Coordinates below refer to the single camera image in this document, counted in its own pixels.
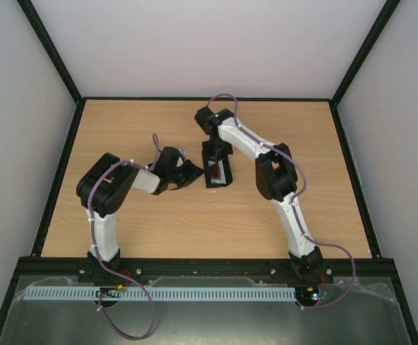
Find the blue cleaning cloth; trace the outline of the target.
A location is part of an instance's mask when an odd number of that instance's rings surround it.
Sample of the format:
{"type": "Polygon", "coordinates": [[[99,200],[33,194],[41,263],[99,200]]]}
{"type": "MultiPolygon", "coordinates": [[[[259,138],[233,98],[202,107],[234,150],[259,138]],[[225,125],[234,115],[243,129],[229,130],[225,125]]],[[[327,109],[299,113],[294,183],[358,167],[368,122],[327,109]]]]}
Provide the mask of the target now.
{"type": "Polygon", "coordinates": [[[223,185],[223,184],[226,184],[226,176],[225,176],[225,172],[224,172],[223,163],[221,161],[219,163],[220,163],[220,167],[223,169],[222,179],[221,180],[211,180],[210,179],[210,182],[212,184],[223,185]]]}

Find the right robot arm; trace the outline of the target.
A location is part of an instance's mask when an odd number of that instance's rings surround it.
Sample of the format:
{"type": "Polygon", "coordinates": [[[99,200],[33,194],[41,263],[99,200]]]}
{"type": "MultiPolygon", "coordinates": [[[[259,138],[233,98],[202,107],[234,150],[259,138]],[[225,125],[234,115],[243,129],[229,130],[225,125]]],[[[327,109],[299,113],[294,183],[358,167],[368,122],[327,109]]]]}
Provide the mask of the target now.
{"type": "Polygon", "coordinates": [[[256,188],[274,205],[287,235],[292,274],[299,281],[310,280],[317,274],[323,258],[299,206],[297,170],[289,147],[261,138],[228,109],[213,112],[205,106],[196,112],[195,122],[208,135],[208,140],[202,143],[206,187],[227,187],[233,182],[228,156],[233,154],[234,147],[252,160],[256,188]]]}

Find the brown sunglasses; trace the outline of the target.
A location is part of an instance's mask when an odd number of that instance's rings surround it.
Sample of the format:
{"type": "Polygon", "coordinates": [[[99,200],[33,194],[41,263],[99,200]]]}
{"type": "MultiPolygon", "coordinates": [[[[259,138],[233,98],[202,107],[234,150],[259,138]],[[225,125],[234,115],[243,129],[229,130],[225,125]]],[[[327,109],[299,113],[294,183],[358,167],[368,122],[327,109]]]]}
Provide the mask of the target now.
{"type": "Polygon", "coordinates": [[[220,167],[220,163],[214,161],[210,161],[209,163],[210,179],[221,180],[223,169],[220,167]]]}

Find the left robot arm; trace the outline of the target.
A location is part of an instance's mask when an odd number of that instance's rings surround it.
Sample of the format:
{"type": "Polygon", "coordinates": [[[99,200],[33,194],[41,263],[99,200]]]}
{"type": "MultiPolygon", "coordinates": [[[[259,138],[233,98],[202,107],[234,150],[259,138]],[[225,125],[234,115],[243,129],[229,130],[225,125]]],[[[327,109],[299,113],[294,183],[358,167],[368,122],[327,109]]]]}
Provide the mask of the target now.
{"type": "Polygon", "coordinates": [[[79,262],[80,282],[111,283],[127,276],[121,266],[116,238],[116,219],[129,191],[140,190],[158,196],[166,190],[189,186],[204,170],[174,147],[158,149],[153,162],[141,166],[134,160],[120,160],[105,153],[81,178],[76,195],[88,216],[90,249],[79,262]]]}

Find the black glasses case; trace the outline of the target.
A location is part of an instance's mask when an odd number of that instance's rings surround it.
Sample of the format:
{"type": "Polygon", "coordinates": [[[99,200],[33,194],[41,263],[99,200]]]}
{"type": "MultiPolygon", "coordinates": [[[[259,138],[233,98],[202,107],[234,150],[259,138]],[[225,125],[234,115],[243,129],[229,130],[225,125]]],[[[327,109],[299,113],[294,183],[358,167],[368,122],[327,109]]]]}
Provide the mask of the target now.
{"type": "Polygon", "coordinates": [[[202,143],[203,169],[206,188],[227,187],[233,182],[229,156],[231,144],[221,139],[209,139],[202,143]]]}

